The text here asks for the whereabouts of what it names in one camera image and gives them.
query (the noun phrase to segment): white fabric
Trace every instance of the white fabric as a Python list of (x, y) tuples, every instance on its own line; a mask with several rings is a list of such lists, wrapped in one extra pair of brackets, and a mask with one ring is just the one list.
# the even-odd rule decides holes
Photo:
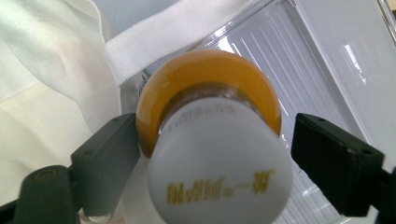
[(0, 1), (0, 205), (120, 113), (101, 17), (88, 0)]
[(120, 86), (151, 63), (210, 35), (251, 2), (181, 0), (139, 22), (106, 43), (114, 80)]

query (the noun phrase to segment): transparent plastic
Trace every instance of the transparent plastic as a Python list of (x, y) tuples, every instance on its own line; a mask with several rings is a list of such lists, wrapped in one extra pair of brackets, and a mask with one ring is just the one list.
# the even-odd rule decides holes
[[(384, 18), (387, 13), (382, 0), (257, 1), (213, 35), (180, 52), (222, 49), (255, 63), (276, 90), (285, 147), (290, 148), (295, 115), (308, 113), (383, 150), (390, 170), (396, 160), (396, 151), (391, 150), (396, 144), (392, 136), (396, 132), (396, 101), (392, 99), (396, 48), (390, 30), (394, 19)], [(147, 76), (167, 60), (148, 67)], [(135, 178), (144, 179), (143, 170)], [(141, 212), (136, 211), (130, 217)], [(373, 223), (338, 215), (318, 187), (293, 164), (290, 200), (276, 223), (345, 222)]]

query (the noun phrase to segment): led bulb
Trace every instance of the led bulb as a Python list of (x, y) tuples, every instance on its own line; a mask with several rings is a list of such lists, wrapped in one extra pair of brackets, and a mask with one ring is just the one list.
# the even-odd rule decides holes
[(148, 167), (167, 223), (271, 223), (290, 195), (290, 159), (247, 105), (208, 97), (173, 114)]

